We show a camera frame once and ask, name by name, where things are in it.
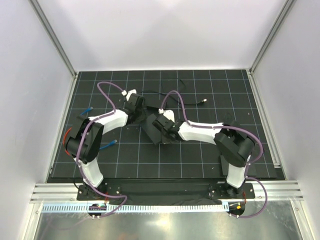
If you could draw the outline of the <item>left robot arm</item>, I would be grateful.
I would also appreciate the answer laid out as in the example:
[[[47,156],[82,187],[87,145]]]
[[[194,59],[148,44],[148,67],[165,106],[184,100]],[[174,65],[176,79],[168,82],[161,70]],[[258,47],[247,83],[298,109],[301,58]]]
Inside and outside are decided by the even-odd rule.
[[[115,108],[98,116],[76,117],[64,147],[79,167],[83,182],[89,187],[88,194],[94,200],[101,200],[106,194],[106,188],[102,185],[104,176],[98,165],[103,135],[146,118],[145,98],[135,91],[125,96],[121,109]]]

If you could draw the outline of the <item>black network switch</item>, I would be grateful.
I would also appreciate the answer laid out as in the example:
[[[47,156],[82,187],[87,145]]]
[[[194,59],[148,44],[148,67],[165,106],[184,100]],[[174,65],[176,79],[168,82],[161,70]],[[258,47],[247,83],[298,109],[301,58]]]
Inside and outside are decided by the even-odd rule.
[[[149,115],[145,120],[143,120],[139,125],[142,127],[143,131],[149,137],[154,145],[163,144],[163,137],[161,132],[153,125],[154,120],[157,116],[153,113]]]

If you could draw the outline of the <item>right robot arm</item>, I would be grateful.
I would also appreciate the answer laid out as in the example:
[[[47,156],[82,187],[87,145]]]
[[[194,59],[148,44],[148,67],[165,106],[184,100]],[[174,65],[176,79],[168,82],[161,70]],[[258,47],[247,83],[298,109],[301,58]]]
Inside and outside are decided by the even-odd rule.
[[[255,145],[260,141],[235,121],[230,123],[200,123],[180,119],[174,121],[165,112],[159,114],[152,125],[171,142],[198,141],[213,144],[220,157],[228,163],[225,194],[230,198],[241,196],[244,191],[247,169]]]

